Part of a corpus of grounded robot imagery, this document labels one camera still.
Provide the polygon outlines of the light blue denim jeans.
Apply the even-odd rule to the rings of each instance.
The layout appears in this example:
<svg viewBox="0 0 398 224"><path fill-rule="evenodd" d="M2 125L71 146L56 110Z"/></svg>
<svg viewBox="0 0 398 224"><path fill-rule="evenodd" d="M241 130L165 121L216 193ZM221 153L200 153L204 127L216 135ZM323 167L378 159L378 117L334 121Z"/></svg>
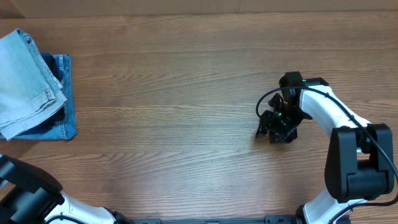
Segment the light blue denim jeans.
<svg viewBox="0 0 398 224"><path fill-rule="evenodd" d="M1 136L45 133L41 124L67 102L33 38L16 29L1 38Z"/></svg>

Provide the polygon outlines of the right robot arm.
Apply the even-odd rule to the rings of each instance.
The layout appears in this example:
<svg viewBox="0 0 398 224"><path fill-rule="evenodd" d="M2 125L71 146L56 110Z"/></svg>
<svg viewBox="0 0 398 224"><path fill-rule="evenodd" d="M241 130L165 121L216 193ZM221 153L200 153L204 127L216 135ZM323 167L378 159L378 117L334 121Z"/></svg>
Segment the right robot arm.
<svg viewBox="0 0 398 224"><path fill-rule="evenodd" d="M397 203L376 199L393 191L397 180L392 131L372 124L349 109L322 78L287 72L279 87L267 92L270 110L257 112L256 137L290 143L305 119L313 119L330 139L325 164L325 188L293 215L268 215L265 223L350 223L355 207L387 207Z"/></svg>

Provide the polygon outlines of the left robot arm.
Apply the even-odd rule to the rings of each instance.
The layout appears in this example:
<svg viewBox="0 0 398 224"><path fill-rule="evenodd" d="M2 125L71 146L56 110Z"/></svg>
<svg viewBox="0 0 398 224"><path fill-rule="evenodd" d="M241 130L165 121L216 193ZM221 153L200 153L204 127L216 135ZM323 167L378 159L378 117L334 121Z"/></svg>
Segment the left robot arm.
<svg viewBox="0 0 398 224"><path fill-rule="evenodd" d="M1 224L132 223L119 212L69 197L60 182L43 169L1 155L1 187L7 183L14 187L1 199Z"/></svg>

